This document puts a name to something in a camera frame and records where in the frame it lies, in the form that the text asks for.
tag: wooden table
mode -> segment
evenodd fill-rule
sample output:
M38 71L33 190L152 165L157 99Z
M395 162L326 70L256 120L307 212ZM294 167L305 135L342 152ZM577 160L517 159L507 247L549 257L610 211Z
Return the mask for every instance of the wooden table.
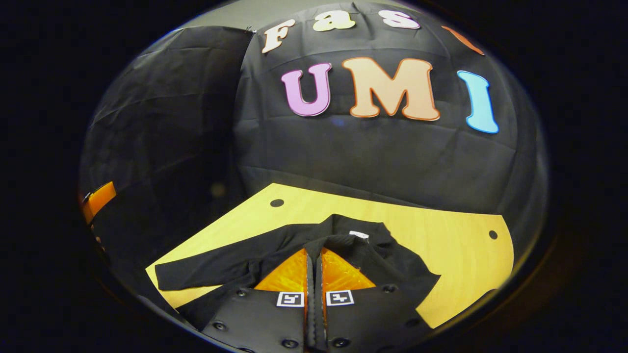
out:
M284 204L270 206L276 199ZM487 291L499 288L512 271L512 239L501 215L420 209L270 184L155 261L146 272L157 287L156 264L204 253L286 224L321 223L330 214L383 222L398 243L421 256L432 273L441 275L416 308L432 328ZM489 236L490 231L497 234L496 239ZM160 293L176 308L217 287Z

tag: blue letter i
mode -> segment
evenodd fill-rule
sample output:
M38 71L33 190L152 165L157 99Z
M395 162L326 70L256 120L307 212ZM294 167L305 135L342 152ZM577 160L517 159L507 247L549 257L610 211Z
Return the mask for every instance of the blue letter i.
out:
M471 115L467 117L467 124L483 133L496 134L499 126L490 104L489 82L480 75L463 70L458 71L458 77L467 84L471 99Z

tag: black fabric backdrop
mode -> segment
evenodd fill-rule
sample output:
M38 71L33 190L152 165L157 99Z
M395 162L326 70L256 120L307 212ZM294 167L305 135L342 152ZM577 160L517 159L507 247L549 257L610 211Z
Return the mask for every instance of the black fabric backdrop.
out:
M338 9L350 13L354 27L312 29L316 15ZM388 26L378 15L383 9L409 14L421 28ZM296 24L281 46L262 54L264 32L287 19ZM341 3L259 29L244 57L234 113L235 160L247 193L275 182L392 204L501 214L518 260L540 231L546 210L548 160L538 115L521 84L493 54L475 53L441 25L451 26L394 6ZM430 62L439 120L405 118L406 98L392 117L384 109L373 118L349 115L355 105L353 78L341 64L354 57L373 58L390 77L404 58ZM321 62L332 64L329 108L319 116L297 116L281 76L302 70L303 98L313 101L314 79L307 69ZM489 81L497 134L467 126L470 100L458 70Z

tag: screw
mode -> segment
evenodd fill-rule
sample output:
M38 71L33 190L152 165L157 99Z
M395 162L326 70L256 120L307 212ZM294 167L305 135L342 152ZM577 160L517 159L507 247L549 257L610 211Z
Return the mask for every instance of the screw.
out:
M214 328L215 328L216 330L219 330L219 331L224 331L224 330L226 330L226 329L227 329L227 326L225 326L225 324L224 324L224 323L222 323L222 322L215 322L215 323L214 323Z
M350 341L348 339L335 339L332 342L333 346L336 348L347 347L349 343Z
M299 343L295 340L283 340L281 345L286 348L297 348L299 346Z
M396 285L386 285L384 286L384 293L392 293L397 289Z

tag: letter u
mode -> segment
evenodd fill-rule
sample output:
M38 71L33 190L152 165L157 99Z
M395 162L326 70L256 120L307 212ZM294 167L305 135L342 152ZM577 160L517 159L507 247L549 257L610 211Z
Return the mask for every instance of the letter u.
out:
M327 110L331 95L329 92L329 78L327 72L332 69L331 63L319 63L308 70L314 75L317 98L314 102L305 102L301 93L301 76L303 71L294 70L281 76L286 86L288 105L292 111L300 116L317 116Z

